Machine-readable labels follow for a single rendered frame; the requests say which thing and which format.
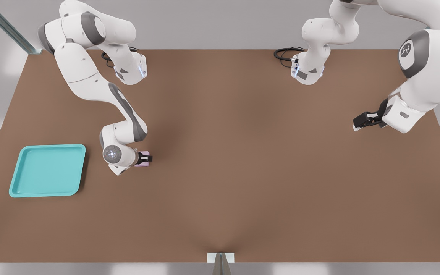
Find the silver frame post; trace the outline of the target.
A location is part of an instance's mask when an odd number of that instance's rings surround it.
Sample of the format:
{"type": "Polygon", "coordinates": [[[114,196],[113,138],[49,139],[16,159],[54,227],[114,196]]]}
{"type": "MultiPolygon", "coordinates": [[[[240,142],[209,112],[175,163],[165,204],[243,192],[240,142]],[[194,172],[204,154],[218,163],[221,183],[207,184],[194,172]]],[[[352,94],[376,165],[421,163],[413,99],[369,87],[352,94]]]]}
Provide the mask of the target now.
{"type": "Polygon", "coordinates": [[[212,275],[232,275],[229,264],[234,262],[234,253],[207,253],[207,263],[214,264],[212,275]]]}
{"type": "Polygon", "coordinates": [[[0,13],[0,28],[19,45],[29,55],[42,54],[42,49],[37,49],[31,45],[31,43],[24,38],[14,26],[7,21],[5,16],[0,13]]]}

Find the pale blue-green tray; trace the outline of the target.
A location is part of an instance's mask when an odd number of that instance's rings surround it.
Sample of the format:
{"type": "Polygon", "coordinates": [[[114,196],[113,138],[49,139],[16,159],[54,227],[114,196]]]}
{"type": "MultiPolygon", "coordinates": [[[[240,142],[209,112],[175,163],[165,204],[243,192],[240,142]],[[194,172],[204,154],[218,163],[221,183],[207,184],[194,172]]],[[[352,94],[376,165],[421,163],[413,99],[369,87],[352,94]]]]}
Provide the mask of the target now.
{"type": "Polygon", "coordinates": [[[74,195],[80,187],[85,153],[82,144],[22,148],[9,195],[13,198],[74,195]]]}

